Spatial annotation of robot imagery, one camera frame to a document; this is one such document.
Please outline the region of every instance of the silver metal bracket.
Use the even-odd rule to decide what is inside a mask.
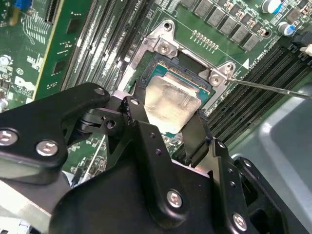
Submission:
[[[218,80],[219,84],[217,86],[219,86],[226,78],[232,77],[235,71],[235,64],[233,62],[229,61],[215,68],[212,64],[205,61],[203,58],[194,54],[192,51],[188,50],[183,45],[175,41],[175,28],[175,23],[172,20],[164,20],[143,40],[134,58],[128,65],[124,73],[123,79],[118,86],[118,90],[123,91],[125,89],[127,83],[129,82],[131,76],[133,75],[146,51],[157,52],[170,59],[176,57],[178,51],[180,51],[190,58],[194,59],[201,65],[205,66],[207,70],[201,72],[198,75],[203,79],[207,80],[209,83],[210,81]]]
[[[204,105],[204,109],[209,109],[223,95],[227,89],[227,79],[231,78],[235,72],[236,66],[232,61],[226,62],[221,66],[214,68],[207,78],[208,82],[213,86],[215,94]]]

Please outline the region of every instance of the screw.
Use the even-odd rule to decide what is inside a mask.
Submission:
[[[244,160],[244,163],[246,164],[247,167],[252,167],[249,161]]]
[[[212,75],[212,77],[209,79],[209,83],[212,86],[218,86],[221,83],[221,79],[220,79],[219,75],[217,75],[217,74]]]
[[[221,141],[218,141],[218,144],[221,148],[224,148],[224,149],[226,148],[226,146]]]
[[[130,100],[134,105],[139,105],[139,102],[137,100],[135,100],[134,98],[132,98]]]
[[[34,10],[34,9],[31,9],[31,8],[27,10],[27,13],[28,13],[29,15],[34,14],[34,12],[35,12],[35,10]]]
[[[10,130],[0,131],[0,146],[8,146],[14,144],[18,140],[18,135]]]
[[[167,200],[172,207],[180,208],[182,206],[182,198],[175,191],[170,190],[167,193]]]
[[[58,152],[58,146],[49,140],[43,140],[36,146],[36,151],[41,156],[53,156]]]
[[[104,92],[104,90],[103,90],[102,88],[96,88],[94,91],[95,91],[97,94],[105,95],[105,92]]]
[[[233,221],[237,226],[237,228],[240,229],[241,231],[245,232],[247,230],[246,221],[243,219],[241,215],[235,213],[233,215]]]
[[[161,53],[166,54],[168,51],[168,46],[166,44],[162,44],[160,47],[160,51]]]

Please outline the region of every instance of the blue capacitor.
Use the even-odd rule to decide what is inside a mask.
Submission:
[[[277,26],[277,30],[284,36],[291,36],[295,32],[295,27],[287,22],[281,22]]]
[[[31,7],[32,0],[15,0],[14,6],[20,10],[27,10]]]
[[[281,0],[264,0],[261,4],[263,13],[276,14],[282,7]]]

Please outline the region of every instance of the motherboard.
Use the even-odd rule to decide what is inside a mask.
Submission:
[[[27,2],[0,0],[3,109],[85,82],[111,94],[139,85],[149,121],[184,164],[180,132],[197,110],[230,146],[285,101],[226,78],[289,90],[312,78],[311,0]],[[106,139],[93,135],[69,149],[64,170],[75,186],[106,161]]]

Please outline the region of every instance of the screwdriver shaft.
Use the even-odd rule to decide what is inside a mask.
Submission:
[[[246,85],[246,86],[251,86],[254,88],[265,89],[265,90],[273,91],[273,92],[276,92],[279,94],[289,95],[292,97],[312,100],[312,96],[309,94],[303,94],[303,93],[299,93],[299,92],[295,92],[295,91],[291,91],[291,90],[287,90],[287,89],[271,87],[271,86],[264,85],[264,84],[257,84],[257,83],[252,83],[252,82],[248,82],[248,81],[244,81],[244,80],[238,80],[238,79],[234,79],[234,78],[227,78],[227,81],[231,81],[231,82]]]

